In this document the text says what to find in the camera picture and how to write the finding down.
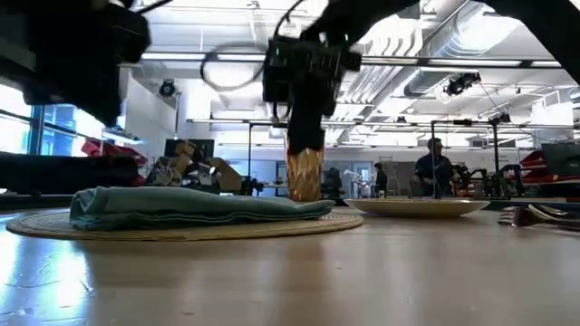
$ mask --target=round placemat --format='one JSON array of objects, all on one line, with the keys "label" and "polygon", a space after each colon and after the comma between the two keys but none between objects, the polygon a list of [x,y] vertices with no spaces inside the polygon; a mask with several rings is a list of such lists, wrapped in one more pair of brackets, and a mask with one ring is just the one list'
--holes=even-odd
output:
[{"label": "round placemat", "polygon": [[311,235],[346,230],[362,224],[361,216],[332,212],[310,221],[103,232],[77,230],[69,224],[68,212],[58,212],[17,217],[8,222],[6,229],[19,235],[70,240],[199,241]]}]

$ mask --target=white plate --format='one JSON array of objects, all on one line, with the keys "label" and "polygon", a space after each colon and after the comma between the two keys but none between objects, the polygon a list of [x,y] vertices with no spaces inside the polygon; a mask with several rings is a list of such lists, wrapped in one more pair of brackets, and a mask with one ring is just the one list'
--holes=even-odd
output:
[{"label": "white plate", "polygon": [[487,201],[461,199],[345,199],[353,208],[385,217],[452,218],[475,212],[489,205]]}]

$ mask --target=man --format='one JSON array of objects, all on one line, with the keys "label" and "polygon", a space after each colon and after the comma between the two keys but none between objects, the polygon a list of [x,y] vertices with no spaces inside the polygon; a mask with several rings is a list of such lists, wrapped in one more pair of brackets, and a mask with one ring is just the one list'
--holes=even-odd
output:
[{"label": "man", "polygon": [[[442,156],[443,145],[441,139],[430,139],[427,142],[429,154],[419,158],[415,164],[415,178],[420,182],[421,195],[428,197],[433,195],[433,187],[437,188],[440,196],[451,195],[451,183],[454,178],[451,161]],[[435,150],[435,180],[433,180],[433,155]]]},{"label": "man", "polygon": [[338,168],[330,168],[326,173],[326,180],[323,183],[323,192],[330,198],[340,198],[343,181],[341,171]]},{"label": "man", "polygon": [[376,179],[374,180],[374,196],[379,197],[381,191],[383,191],[386,196],[388,178],[387,174],[382,170],[381,163],[374,164],[374,172],[376,173]]}]

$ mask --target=table surface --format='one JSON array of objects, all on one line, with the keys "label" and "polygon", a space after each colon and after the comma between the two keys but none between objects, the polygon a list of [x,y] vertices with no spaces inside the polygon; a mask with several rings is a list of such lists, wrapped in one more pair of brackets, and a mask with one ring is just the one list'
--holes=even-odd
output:
[{"label": "table surface", "polygon": [[191,243],[3,230],[0,324],[577,325],[580,237],[496,218]]}]

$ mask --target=window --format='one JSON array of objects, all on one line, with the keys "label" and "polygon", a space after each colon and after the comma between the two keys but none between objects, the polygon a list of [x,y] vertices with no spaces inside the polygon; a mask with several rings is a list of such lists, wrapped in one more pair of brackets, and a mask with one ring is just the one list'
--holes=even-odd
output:
[{"label": "window", "polygon": [[41,155],[86,156],[81,151],[85,137],[100,139],[102,123],[71,104],[44,106],[44,131]]},{"label": "window", "polygon": [[0,110],[30,118],[32,108],[24,103],[22,92],[0,84]]},{"label": "window", "polygon": [[26,154],[30,141],[32,109],[24,103],[22,92],[0,84],[0,151]]},{"label": "window", "polygon": [[59,130],[44,129],[41,155],[86,157],[81,151],[85,137],[72,136]]},{"label": "window", "polygon": [[0,84],[0,151],[83,157],[86,138],[101,139],[103,127],[71,104],[26,105],[21,91]]},{"label": "window", "polygon": [[0,115],[0,151],[26,154],[29,141],[29,123]]}]

